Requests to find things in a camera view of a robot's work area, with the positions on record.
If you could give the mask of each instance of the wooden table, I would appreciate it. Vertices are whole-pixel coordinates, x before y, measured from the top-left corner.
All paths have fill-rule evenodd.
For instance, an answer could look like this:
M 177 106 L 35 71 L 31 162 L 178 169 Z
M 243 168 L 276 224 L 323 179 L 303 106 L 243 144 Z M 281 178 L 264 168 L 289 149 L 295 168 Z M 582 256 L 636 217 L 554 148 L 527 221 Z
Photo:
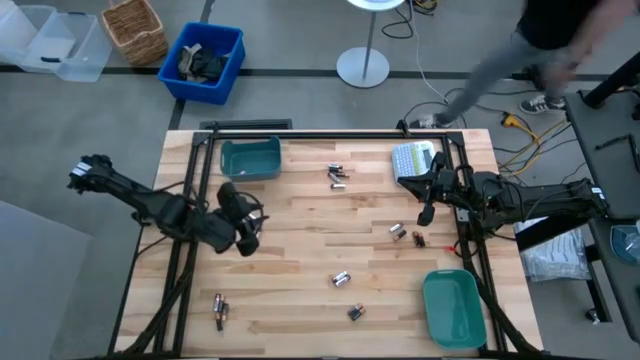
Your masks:
M 463 133 L 474 169 L 497 172 L 489 133 Z M 154 187 L 183 180 L 192 136 L 192 131 L 167 134 Z M 199 246 L 182 355 L 452 354 L 429 336 L 420 289 L 429 271 L 462 267 L 461 260 L 444 249 L 457 239 L 453 211 L 438 205 L 430 226 L 415 225 L 422 206 L 395 184 L 390 162 L 392 147 L 405 141 L 409 140 L 283 140 L 280 177 L 237 184 L 260 199 L 271 218 L 251 257 L 240 256 L 235 247 L 217 255 L 211 247 Z M 219 166 L 221 144 L 215 146 L 209 181 L 211 208 L 217 206 L 215 193 L 225 181 Z M 329 188 L 328 163 L 344 165 L 351 175 L 346 190 Z M 399 221 L 409 234 L 394 243 L 389 227 Z M 415 248 L 413 230 L 421 231 L 432 248 Z M 140 247 L 160 237 L 157 229 L 146 229 Z M 500 305 L 527 340 L 542 348 L 516 244 L 494 238 L 487 247 Z M 158 309 L 170 249 L 171 242 L 165 241 L 136 262 L 116 350 L 130 345 Z M 334 287 L 331 276 L 345 270 L 352 280 Z M 216 331 L 212 313 L 216 293 L 224 294 L 230 304 L 223 332 Z M 367 313 L 352 322 L 347 310 L 357 303 L 363 303 Z M 485 319 L 489 348 L 495 349 L 486 309 Z M 174 323 L 175 314 L 169 320 L 167 342 L 173 339 Z

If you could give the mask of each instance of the person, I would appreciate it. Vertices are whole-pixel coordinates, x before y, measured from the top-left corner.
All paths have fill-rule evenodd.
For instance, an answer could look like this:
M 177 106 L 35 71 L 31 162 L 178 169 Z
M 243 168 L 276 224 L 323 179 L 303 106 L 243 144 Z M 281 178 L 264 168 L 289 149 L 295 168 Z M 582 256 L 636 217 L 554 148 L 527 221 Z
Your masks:
M 498 80 L 524 66 L 543 68 L 544 95 L 520 104 L 528 114 L 564 110 L 563 87 L 592 47 L 621 24 L 640 0 L 527 0 L 510 41 L 472 72 L 444 112 L 419 116 L 411 128 L 448 128 Z

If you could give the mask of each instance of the gray pants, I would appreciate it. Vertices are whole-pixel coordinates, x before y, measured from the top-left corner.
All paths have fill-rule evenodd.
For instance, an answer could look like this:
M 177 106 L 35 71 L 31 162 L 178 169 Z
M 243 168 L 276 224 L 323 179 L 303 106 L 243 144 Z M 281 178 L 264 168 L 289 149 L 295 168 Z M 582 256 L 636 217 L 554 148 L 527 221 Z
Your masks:
M 507 44 L 494 51 L 473 70 L 464 91 L 449 104 L 445 112 L 437 115 L 438 123 L 445 125 L 455 121 L 458 116 L 475 105 L 480 96 L 489 91 L 489 88 L 498 80 L 527 65 L 535 64 L 544 68 L 557 60 L 562 53 L 563 49 L 538 49 L 529 44 L 519 32 L 514 32 Z M 560 101 L 562 84 L 547 81 L 545 88 L 547 96 L 552 101 Z

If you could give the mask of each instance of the teal plastic bin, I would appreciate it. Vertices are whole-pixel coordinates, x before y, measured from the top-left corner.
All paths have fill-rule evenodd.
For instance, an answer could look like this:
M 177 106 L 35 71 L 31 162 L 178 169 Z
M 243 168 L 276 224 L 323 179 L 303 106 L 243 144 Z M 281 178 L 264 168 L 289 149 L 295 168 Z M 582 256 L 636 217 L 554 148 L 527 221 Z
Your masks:
M 281 165 L 280 139 L 275 136 L 262 142 L 222 144 L 220 170 L 231 181 L 274 179 L 280 175 Z
M 471 349 L 487 341 L 478 288 L 466 270 L 436 270 L 422 284 L 429 332 L 445 349 Z

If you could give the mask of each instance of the clear plastic storage bin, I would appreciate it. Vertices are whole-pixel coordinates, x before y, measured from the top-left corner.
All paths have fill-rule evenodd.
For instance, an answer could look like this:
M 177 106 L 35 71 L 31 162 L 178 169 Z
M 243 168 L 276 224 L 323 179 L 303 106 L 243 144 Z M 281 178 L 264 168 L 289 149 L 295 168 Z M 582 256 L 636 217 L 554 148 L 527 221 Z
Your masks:
M 13 45 L 0 43 L 4 61 L 28 72 L 54 73 L 63 80 L 98 80 L 111 54 L 111 43 L 95 16 L 57 13 L 49 6 L 20 6 L 0 19 L 0 33 L 6 34 L 16 19 L 24 24 L 24 18 L 32 28 L 23 28 L 35 31 L 16 34 L 22 40 Z

